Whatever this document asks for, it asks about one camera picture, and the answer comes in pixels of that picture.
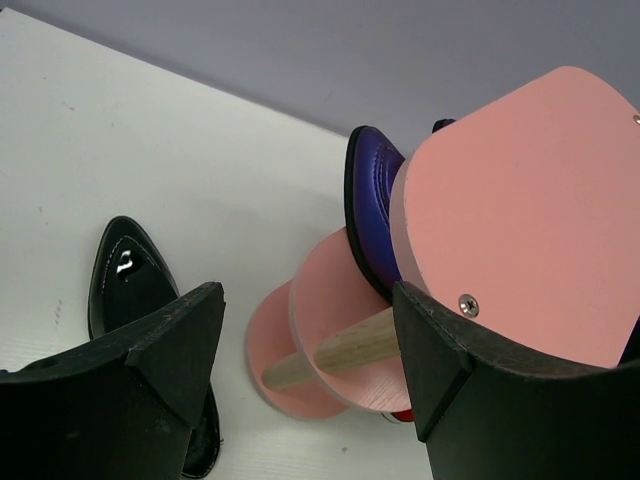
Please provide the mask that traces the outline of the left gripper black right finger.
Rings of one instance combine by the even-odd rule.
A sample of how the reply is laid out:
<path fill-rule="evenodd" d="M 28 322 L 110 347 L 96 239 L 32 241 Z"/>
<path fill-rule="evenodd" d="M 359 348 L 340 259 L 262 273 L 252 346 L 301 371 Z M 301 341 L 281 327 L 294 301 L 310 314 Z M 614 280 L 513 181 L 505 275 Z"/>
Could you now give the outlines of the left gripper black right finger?
<path fill-rule="evenodd" d="M 436 479 L 635 479 L 639 363 L 547 355 L 408 282 L 393 317 L 418 439 Z"/>

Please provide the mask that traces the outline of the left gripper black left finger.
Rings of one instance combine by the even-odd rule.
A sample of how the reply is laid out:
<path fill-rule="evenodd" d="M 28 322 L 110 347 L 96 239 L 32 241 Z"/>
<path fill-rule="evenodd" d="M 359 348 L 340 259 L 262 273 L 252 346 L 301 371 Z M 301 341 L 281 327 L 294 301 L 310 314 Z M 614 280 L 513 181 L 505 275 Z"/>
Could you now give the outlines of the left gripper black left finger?
<path fill-rule="evenodd" d="M 2 373 L 2 478 L 180 478 L 223 317 L 223 287 L 206 282 L 98 339 Z"/>

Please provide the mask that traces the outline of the red sneaker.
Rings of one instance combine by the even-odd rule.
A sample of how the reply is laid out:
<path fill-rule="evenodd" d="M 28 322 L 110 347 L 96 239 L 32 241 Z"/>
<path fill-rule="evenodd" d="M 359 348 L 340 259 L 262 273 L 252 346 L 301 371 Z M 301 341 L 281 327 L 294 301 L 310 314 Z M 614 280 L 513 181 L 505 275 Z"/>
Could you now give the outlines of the red sneaker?
<path fill-rule="evenodd" d="M 385 413 L 382 413 L 382 416 L 386 420 L 394 424 L 414 422 L 414 414 L 411 409 L 398 411 L 398 412 L 385 412 Z"/>

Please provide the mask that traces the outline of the black loafer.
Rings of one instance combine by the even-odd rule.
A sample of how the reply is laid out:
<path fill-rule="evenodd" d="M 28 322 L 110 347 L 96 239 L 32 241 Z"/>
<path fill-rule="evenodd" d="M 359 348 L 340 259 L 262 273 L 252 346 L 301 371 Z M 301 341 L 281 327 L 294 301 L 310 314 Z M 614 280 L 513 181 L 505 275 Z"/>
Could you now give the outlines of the black loafer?
<path fill-rule="evenodd" d="M 91 339 L 121 328 L 165 307 L 179 290 L 160 251 L 134 219 L 117 216 L 102 234 L 88 294 L 88 332 Z M 203 479 L 215 466 L 221 450 L 219 413 L 212 388 L 192 430 L 181 476 Z"/>

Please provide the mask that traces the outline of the purple loafer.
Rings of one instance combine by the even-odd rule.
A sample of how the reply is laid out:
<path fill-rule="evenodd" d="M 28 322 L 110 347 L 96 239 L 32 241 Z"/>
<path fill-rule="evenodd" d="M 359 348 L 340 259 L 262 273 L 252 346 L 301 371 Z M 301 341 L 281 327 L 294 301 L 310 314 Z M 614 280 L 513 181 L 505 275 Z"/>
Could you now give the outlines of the purple loafer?
<path fill-rule="evenodd" d="M 387 302 L 401 279 L 393 252 L 389 207 L 392 187 L 405 157 L 377 128 L 355 128 L 344 167 L 346 232 L 356 265 Z"/>
<path fill-rule="evenodd" d="M 452 118 L 444 118 L 444 119 L 437 120 L 433 124 L 432 132 L 436 133 L 439 130 L 443 129 L 444 127 L 453 124 L 454 122 L 455 122 L 455 119 L 452 119 Z"/>

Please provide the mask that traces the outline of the pink three-tier shoe shelf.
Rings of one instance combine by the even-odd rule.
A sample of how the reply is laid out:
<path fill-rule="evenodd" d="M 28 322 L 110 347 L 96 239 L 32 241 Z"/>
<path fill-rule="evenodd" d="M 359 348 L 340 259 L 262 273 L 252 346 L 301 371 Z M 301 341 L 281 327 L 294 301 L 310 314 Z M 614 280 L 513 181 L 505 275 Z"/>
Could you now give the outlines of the pink three-tier shoe shelf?
<path fill-rule="evenodd" d="M 639 315 L 639 113 L 594 74 L 557 68 L 432 133 L 389 219 L 399 281 L 533 350 L 621 361 Z M 408 410 L 393 319 L 345 223 L 256 309 L 254 385 L 299 418 Z"/>

